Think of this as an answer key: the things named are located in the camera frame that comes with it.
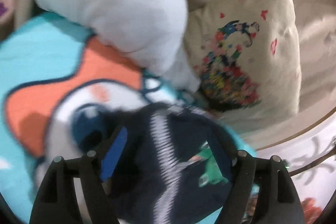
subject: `white zigzag stripe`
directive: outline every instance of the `white zigzag stripe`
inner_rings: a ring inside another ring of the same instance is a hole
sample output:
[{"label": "white zigzag stripe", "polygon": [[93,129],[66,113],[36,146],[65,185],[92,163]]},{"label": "white zigzag stripe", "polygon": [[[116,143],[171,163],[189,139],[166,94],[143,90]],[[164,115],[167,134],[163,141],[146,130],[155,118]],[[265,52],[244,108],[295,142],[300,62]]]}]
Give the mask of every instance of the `white zigzag stripe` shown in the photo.
[{"label": "white zigzag stripe", "polygon": [[162,111],[154,113],[150,124],[161,177],[166,186],[166,190],[154,206],[154,224],[170,224],[170,212],[179,190],[182,170],[185,168],[174,155],[174,144],[170,138],[167,114]]}]

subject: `folded white fabric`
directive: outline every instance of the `folded white fabric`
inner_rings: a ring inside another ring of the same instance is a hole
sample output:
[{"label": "folded white fabric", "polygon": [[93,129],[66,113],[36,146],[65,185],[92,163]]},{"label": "folded white fabric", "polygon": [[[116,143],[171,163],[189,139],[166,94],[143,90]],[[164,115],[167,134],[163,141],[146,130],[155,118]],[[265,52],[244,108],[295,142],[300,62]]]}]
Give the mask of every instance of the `folded white fabric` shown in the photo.
[{"label": "folded white fabric", "polygon": [[[199,81],[180,49],[188,15],[186,0],[36,2],[44,10],[92,28],[106,44],[116,46],[140,67],[163,75],[176,88],[197,90]],[[177,60],[178,51],[183,60]]]},{"label": "folded white fabric", "polygon": [[298,112],[301,83],[292,0],[212,0],[190,13],[184,46],[222,122]]}]

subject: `navy blue garment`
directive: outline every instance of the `navy blue garment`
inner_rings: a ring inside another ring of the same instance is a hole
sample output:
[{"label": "navy blue garment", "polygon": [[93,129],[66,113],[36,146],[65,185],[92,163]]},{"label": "navy blue garment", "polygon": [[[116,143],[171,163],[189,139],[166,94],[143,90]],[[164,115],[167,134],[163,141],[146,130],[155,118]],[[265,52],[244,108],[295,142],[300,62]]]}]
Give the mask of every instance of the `navy blue garment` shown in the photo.
[{"label": "navy blue garment", "polygon": [[236,148],[205,112],[157,103],[124,124],[127,142],[110,196],[118,218],[130,224],[189,224],[223,206],[233,183],[229,155]]}]

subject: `cream pillow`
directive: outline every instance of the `cream pillow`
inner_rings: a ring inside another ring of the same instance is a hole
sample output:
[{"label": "cream pillow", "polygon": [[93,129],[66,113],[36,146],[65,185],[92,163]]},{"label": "cream pillow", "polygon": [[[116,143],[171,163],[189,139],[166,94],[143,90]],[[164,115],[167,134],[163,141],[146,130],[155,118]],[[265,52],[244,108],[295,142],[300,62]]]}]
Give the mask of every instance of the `cream pillow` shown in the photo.
[{"label": "cream pillow", "polygon": [[248,131],[297,114],[293,0],[212,0],[190,13],[184,47],[222,122],[248,119],[251,128],[238,128]]}]

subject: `turquoise fabric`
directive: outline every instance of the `turquoise fabric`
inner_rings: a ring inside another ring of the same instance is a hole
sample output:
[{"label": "turquoise fabric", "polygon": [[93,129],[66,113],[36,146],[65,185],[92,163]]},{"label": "turquoise fabric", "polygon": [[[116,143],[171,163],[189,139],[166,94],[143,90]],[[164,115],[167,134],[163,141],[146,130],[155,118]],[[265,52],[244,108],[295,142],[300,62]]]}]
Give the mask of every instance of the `turquoise fabric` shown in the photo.
[{"label": "turquoise fabric", "polygon": [[[34,169],[37,159],[24,150],[7,127],[4,115],[6,96],[13,88],[26,82],[71,75],[78,66],[90,35],[90,30],[47,12],[30,20],[0,43],[0,192],[13,213],[24,223],[29,222],[36,194]],[[179,96],[167,83],[162,83],[162,90],[173,97]],[[226,129],[238,149],[255,155],[233,130]],[[214,223],[219,212],[214,212],[200,223]]]}]

